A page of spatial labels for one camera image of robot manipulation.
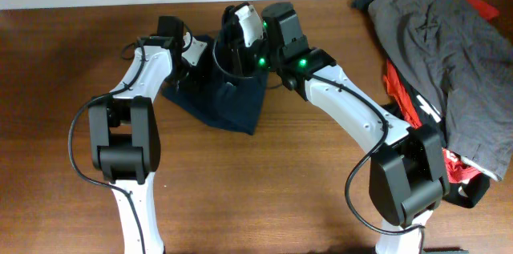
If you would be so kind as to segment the navy blue shorts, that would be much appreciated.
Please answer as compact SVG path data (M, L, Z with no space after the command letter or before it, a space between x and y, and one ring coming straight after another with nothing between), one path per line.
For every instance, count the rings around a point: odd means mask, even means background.
M198 63L202 71L196 77L189 76L178 87L164 87L162 96L210 127L253 135L261 115L268 75L231 79L213 61L214 39L207 35L196 39L208 44Z

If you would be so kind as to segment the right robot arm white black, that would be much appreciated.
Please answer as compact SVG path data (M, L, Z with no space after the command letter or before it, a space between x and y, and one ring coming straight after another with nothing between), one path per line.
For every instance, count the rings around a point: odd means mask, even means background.
M426 223L450 192L442 145L430 125L413 128L361 91L337 61L311 47L290 2L257 12L243 2L229 6L213 46L227 50L227 75L251 79L276 73L282 84L336 121L364 151L344 186L345 201L367 228L379 233L376 253L424 253ZM370 165L369 195L382 217L377 227L365 220L350 199L350 186Z

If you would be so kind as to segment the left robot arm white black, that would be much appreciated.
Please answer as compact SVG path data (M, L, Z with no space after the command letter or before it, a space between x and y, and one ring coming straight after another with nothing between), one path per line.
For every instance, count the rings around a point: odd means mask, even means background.
M127 72L87 106L92 163L115 197L126 253L163 253L154 201L161 144L153 103L166 81L178 83L206 45L186 24L161 16L154 34L137 38Z

